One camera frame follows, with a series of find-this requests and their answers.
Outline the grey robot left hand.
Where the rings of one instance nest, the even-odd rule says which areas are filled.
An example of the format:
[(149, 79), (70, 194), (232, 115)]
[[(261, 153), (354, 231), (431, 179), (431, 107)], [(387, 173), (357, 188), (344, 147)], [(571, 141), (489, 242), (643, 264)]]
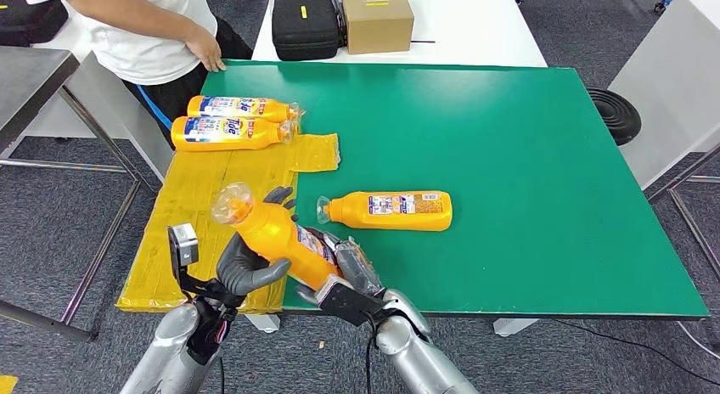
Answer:
[(290, 267), (291, 262), (287, 258), (269, 262), (234, 233), (220, 255), (216, 272), (219, 281), (231, 294), (247, 296), (282, 279)]

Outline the person's right hand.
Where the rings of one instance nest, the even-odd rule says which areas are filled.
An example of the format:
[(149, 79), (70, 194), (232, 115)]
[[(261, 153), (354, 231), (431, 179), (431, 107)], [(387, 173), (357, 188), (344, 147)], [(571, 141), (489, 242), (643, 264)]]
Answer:
[(184, 42), (206, 70), (218, 72), (227, 69), (221, 58), (222, 52), (219, 43), (205, 28), (192, 24), (188, 29)]

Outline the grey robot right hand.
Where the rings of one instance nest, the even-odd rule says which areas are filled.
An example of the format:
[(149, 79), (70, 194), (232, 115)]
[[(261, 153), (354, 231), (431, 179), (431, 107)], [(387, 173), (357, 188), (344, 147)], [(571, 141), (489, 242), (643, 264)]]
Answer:
[(386, 287), (381, 283), (372, 262), (360, 245), (352, 238), (341, 239), (333, 234), (315, 228), (307, 229), (315, 235), (331, 253), (337, 274), (330, 274), (313, 290), (304, 284), (295, 286), (296, 294), (306, 303), (320, 307), (330, 291), (339, 285), (352, 292), (352, 296), (367, 296), (373, 299), (384, 297)]

